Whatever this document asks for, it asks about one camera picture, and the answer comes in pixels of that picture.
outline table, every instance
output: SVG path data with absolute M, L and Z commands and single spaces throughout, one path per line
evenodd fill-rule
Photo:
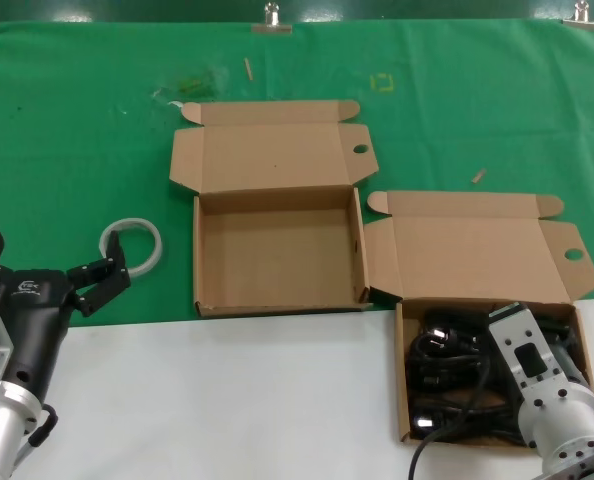
M 578 306 L 594 372 L 594 300 Z M 15 478 L 401 480 L 393 343 L 393 312 L 72 329 L 60 423 Z M 432 445 L 417 472 L 527 480 L 540 459 Z
M 161 264 L 73 322 L 193 318 L 192 194 L 168 179 L 174 131 L 189 124 L 168 102 L 330 98 L 357 100 L 371 132 L 380 171 L 362 201 L 383 189 L 559 195 L 594 260 L 594 32 L 419 20 L 288 37 L 248 24 L 0 25 L 2 263 L 88 263 L 107 225 L 147 218 Z M 148 236 L 122 242 L 130 264 L 148 256 Z
M 264 2 L 220 3 L 165 0 L 8 0 L 0 2 L 0 22 L 259 22 Z M 393 18 L 569 18 L 574 0 L 282 0 L 282 21 L 331 22 Z M 594 20 L 594 0 L 591 0 Z

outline power cord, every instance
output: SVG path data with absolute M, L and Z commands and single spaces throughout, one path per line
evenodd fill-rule
M 449 425 L 446 425 L 443 428 L 440 428 L 439 430 L 435 430 L 433 433 L 431 433 L 430 435 L 428 435 L 426 438 L 424 438 L 421 441 L 421 443 L 415 450 L 415 453 L 413 453 L 412 460 L 410 461 L 410 469 L 408 470 L 408 480 L 415 479 L 415 469 L 417 467 L 417 462 L 419 461 L 419 457 L 420 457 L 421 453 L 423 452 L 424 448 L 426 448 L 430 443 L 432 443 L 436 440 L 439 440 L 440 438 L 442 438 L 446 435 L 449 435 L 449 434 L 459 430 L 462 427 L 462 425 L 465 423 L 466 419 L 468 418 L 468 415 L 470 414 L 470 412 L 474 409 L 475 405 L 479 402 L 481 395 L 484 392 L 486 382 L 488 381 L 488 375 L 490 375 L 490 358 L 488 358 L 488 356 L 482 356 L 481 357 L 481 372 L 480 372 L 480 376 L 479 376 L 479 381 L 477 383 L 475 391 L 473 392 L 472 396 L 470 397 L 470 400 L 468 401 L 466 406 L 464 406 L 464 408 L 461 410 L 461 412 L 459 413 L 459 415 L 457 416 L 457 418 L 455 419 L 454 422 L 452 422 Z
M 437 396 L 417 396 L 412 399 L 411 433 L 423 439 L 459 415 L 464 405 Z M 505 403 L 469 411 L 464 425 L 444 441 L 457 442 L 479 436 L 496 437 L 513 445 L 526 446 L 513 411 L 513 406 Z

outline green backdrop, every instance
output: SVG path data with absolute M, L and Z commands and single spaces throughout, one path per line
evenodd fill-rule
M 594 33 L 417 20 L 301 24 L 290 36 L 245 24 L 1 24 L 2 263 L 86 263 L 108 224 L 144 217 L 162 233 L 161 264 L 73 323 L 195 318 L 192 195 L 168 180 L 173 132 L 186 124 L 168 102 L 330 98 L 358 100 L 356 121 L 371 131 L 380 172 L 362 199 L 379 189 L 555 194 L 594 260 Z M 146 234 L 122 240 L 131 264 L 152 246 Z

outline box flap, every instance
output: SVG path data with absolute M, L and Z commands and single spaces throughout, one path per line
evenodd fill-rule
M 170 178 L 199 193 L 352 185 L 377 171 L 353 101 L 186 104 Z
M 365 226 L 371 288 L 403 299 L 540 303 L 571 303 L 594 289 L 576 227 L 539 220 L 561 213 L 556 197 L 376 192 L 368 203 L 392 215 Z
M 467 192 L 373 192 L 368 206 L 378 213 L 416 217 L 548 218 L 564 203 L 554 195 Z
M 359 104 L 353 100 L 185 103 L 181 113 L 204 126 L 337 123 L 355 117 Z
M 195 308 L 202 317 L 242 317 L 246 315 L 285 315 L 309 313 L 361 312 L 370 307 L 370 303 L 353 303 L 349 305 L 296 305 L 266 307 L 212 307 L 195 302 Z
M 539 222 L 571 302 L 594 290 L 594 265 L 572 223 Z

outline open cardboard box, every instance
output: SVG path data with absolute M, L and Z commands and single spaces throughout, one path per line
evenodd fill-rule
M 557 197 L 526 194 L 374 192 L 368 205 L 389 218 L 365 225 L 371 288 L 396 297 L 399 432 L 409 438 L 406 356 L 426 311 L 465 307 L 490 313 L 515 301 L 571 326 L 573 360 L 592 386 L 579 312 L 594 289 L 594 265 Z M 490 438 L 479 446 L 506 445 Z
M 377 171 L 354 101 L 187 103 L 170 178 L 190 188 L 202 316 L 365 308 L 353 184 Z

